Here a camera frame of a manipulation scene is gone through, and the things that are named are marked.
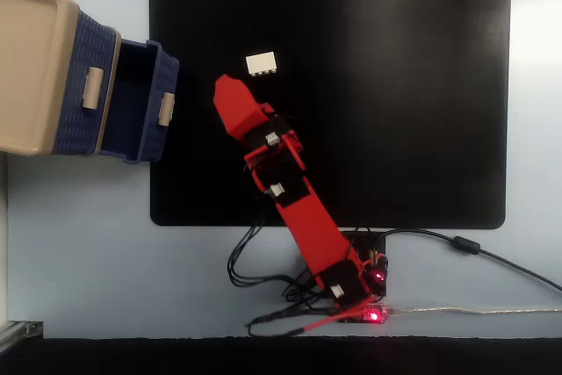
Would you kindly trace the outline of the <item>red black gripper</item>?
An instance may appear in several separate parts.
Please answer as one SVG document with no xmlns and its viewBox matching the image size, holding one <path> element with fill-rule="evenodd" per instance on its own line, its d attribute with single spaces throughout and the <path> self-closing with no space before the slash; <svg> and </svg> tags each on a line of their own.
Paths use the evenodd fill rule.
<svg viewBox="0 0 562 375">
<path fill-rule="evenodd" d="M 213 102 L 227 133 L 246 148 L 245 158 L 283 148 L 294 148 L 297 153 L 303 149 L 285 118 L 268 103 L 258 104 L 243 81 L 221 76 L 215 84 Z"/>
</svg>

